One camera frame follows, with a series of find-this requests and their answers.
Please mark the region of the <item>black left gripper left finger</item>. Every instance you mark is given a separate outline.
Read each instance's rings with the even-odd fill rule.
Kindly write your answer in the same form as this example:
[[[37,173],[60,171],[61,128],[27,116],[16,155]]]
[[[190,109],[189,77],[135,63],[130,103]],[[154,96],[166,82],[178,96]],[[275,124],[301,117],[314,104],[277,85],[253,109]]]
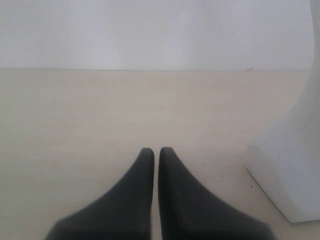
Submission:
[[[155,155],[142,148],[125,175],[103,196],[55,223],[47,240],[149,240]]]

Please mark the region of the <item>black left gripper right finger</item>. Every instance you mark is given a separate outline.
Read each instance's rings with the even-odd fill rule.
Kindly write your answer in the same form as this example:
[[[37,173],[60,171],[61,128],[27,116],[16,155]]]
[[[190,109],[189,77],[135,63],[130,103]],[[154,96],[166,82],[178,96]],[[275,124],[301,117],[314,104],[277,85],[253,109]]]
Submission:
[[[208,191],[171,147],[159,153],[158,203],[164,240],[272,240],[271,228]]]

